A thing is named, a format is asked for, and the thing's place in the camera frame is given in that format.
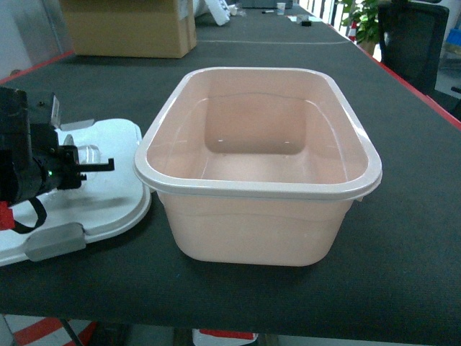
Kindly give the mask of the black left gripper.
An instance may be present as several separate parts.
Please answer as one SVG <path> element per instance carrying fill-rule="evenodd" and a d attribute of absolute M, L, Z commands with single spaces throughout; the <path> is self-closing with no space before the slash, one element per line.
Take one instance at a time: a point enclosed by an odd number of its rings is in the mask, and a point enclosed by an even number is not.
<path fill-rule="evenodd" d="M 115 160 L 80 164 L 72 143 L 60 144 L 60 102 L 54 93 L 1 88 L 1 200 L 8 205 L 51 190 L 78 189 L 82 172 L 111 172 Z"/>

